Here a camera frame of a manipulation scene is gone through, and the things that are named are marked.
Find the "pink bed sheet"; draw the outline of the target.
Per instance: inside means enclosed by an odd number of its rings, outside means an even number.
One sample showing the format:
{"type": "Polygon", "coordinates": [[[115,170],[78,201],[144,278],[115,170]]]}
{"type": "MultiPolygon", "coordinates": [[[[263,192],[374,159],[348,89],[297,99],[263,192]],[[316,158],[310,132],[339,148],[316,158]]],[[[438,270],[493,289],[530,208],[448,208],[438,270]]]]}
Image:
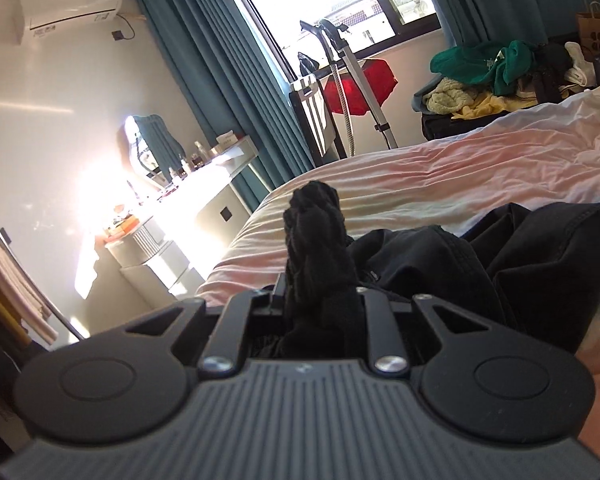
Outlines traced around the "pink bed sheet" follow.
{"type": "MultiPolygon", "coordinates": [[[[600,87],[520,110],[471,133],[356,156],[295,178],[271,193],[196,291],[226,304],[271,284],[286,261],[283,211],[311,180],[336,188],[348,232],[437,224],[464,234],[496,207],[600,203],[600,87]]],[[[600,307],[577,357],[593,373],[596,399],[580,433],[600,456],[600,307]]]]}

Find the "black framed window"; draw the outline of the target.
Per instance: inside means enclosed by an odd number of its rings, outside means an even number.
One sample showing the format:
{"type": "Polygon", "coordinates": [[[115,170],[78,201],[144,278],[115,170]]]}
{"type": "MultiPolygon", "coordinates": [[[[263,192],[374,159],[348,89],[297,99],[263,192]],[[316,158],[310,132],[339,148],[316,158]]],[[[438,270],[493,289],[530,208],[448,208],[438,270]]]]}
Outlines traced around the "black framed window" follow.
{"type": "Polygon", "coordinates": [[[318,40],[301,28],[327,20],[346,26],[341,33],[356,55],[377,53],[439,27],[431,0],[245,0],[289,67],[300,70],[300,53],[319,66],[326,55],[318,40]]]}

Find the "white drawer cabinet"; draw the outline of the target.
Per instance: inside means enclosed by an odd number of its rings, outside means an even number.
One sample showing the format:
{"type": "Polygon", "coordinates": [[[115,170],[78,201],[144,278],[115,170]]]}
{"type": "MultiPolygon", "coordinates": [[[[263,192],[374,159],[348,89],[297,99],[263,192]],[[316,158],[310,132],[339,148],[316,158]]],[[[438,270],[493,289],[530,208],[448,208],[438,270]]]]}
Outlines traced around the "white drawer cabinet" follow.
{"type": "Polygon", "coordinates": [[[107,243],[106,248],[116,259],[122,276],[154,310],[193,297],[204,282],[154,217],[107,243]]]}

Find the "teal framed vanity mirror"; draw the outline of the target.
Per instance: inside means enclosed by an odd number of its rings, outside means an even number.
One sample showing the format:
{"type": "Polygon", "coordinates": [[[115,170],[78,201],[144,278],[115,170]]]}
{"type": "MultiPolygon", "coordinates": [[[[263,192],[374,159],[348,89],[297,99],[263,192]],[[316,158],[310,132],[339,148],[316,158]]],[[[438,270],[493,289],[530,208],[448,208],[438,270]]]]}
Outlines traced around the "teal framed vanity mirror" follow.
{"type": "Polygon", "coordinates": [[[124,131],[135,156],[140,154],[140,144],[144,142],[168,180],[171,180],[171,170],[180,171],[183,168],[185,150],[166,128],[161,116],[128,116],[124,121],[124,131]]]}

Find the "brown paper bag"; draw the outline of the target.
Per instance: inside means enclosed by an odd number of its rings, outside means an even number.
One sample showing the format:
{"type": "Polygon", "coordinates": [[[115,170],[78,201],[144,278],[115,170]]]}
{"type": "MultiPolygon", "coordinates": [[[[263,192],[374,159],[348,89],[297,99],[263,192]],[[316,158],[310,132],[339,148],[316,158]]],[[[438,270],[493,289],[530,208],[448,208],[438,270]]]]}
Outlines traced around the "brown paper bag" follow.
{"type": "Polygon", "coordinates": [[[600,2],[593,0],[588,10],[576,14],[580,45],[587,61],[600,55],[600,2]]]}

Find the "cream knit garment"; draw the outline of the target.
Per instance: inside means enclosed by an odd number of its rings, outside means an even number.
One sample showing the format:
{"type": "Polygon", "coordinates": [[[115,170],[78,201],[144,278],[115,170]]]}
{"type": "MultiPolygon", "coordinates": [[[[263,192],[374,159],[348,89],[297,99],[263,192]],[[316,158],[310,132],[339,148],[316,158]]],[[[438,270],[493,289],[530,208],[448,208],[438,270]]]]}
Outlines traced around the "cream knit garment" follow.
{"type": "Polygon", "coordinates": [[[449,115],[472,104],[478,93],[479,89],[476,87],[443,77],[436,88],[422,97],[422,102],[432,114],[449,115]]]}

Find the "left teal curtain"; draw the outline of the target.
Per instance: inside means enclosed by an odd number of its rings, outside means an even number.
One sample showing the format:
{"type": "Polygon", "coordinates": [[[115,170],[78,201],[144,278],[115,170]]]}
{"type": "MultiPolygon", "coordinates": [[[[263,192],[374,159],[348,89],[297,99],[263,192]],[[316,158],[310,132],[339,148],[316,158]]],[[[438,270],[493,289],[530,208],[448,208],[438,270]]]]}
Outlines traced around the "left teal curtain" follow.
{"type": "Polygon", "coordinates": [[[137,3],[207,141],[231,131],[256,144],[253,169],[234,181],[250,209],[313,169],[288,88],[235,0],[137,3]]]}

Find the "black garment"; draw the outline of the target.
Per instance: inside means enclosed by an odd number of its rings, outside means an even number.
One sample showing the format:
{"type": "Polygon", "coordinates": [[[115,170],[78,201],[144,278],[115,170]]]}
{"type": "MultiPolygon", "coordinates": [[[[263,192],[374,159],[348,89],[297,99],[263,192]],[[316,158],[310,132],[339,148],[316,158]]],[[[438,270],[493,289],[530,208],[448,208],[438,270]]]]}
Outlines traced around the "black garment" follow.
{"type": "Polygon", "coordinates": [[[313,181],[284,212],[285,333],[263,359],[352,359],[365,347],[359,287],[436,296],[575,352],[600,305],[600,203],[507,204],[463,235],[440,226],[348,235],[334,188],[313,181]]]}

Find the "silver tripod stand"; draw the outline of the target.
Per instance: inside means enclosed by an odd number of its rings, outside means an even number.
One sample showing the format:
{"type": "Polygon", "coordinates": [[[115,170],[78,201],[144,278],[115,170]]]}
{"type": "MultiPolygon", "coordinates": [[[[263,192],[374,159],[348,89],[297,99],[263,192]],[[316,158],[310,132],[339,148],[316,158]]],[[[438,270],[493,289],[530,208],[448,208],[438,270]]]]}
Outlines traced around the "silver tripod stand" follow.
{"type": "Polygon", "coordinates": [[[378,99],[376,99],[372,85],[364,74],[362,66],[356,59],[347,40],[343,39],[341,36],[343,32],[348,30],[348,26],[345,24],[336,26],[324,18],[324,20],[319,21],[317,25],[300,21],[300,27],[304,32],[309,32],[318,39],[326,54],[328,66],[332,73],[332,78],[334,78],[338,100],[342,108],[349,155],[355,155],[355,140],[350,107],[351,98],[347,97],[347,92],[344,90],[338,65],[339,62],[343,64],[350,78],[354,82],[355,87],[358,88],[358,91],[361,93],[362,100],[375,122],[375,129],[384,137],[388,150],[398,148],[398,142],[396,142],[390,124],[381,109],[378,99]]]}

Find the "green garment pile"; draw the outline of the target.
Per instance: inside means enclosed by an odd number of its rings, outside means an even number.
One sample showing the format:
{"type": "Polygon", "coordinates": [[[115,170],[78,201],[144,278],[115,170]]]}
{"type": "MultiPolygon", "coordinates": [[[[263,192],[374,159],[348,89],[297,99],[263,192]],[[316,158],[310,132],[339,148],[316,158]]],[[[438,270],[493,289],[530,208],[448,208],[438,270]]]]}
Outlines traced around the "green garment pile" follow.
{"type": "Polygon", "coordinates": [[[511,96],[518,80],[534,67],[533,48],[524,41],[483,42],[452,47],[436,54],[430,70],[468,87],[489,87],[496,96],[511,96]]]}

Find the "white vanity desk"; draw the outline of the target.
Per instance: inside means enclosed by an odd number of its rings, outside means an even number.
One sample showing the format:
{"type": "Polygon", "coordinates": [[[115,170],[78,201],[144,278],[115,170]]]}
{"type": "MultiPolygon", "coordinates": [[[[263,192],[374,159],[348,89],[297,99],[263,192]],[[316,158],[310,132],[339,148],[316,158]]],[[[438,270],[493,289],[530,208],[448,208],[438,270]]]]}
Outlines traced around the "white vanity desk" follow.
{"type": "Polygon", "coordinates": [[[158,227],[203,274],[223,258],[250,217],[251,208],[234,181],[257,157],[258,150],[244,136],[186,177],[154,208],[158,227]]]}

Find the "white air conditioner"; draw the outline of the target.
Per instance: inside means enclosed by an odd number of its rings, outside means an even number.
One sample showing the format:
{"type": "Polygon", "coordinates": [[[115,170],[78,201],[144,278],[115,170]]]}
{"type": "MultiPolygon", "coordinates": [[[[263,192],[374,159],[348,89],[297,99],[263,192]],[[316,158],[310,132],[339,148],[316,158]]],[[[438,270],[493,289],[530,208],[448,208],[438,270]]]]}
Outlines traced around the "white air conditioner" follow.
{"type": "Polygon", "coordinates": [[[122,0],[18,0],[18,41],[28,44],[54,32],[111,21],[122,0]]]}

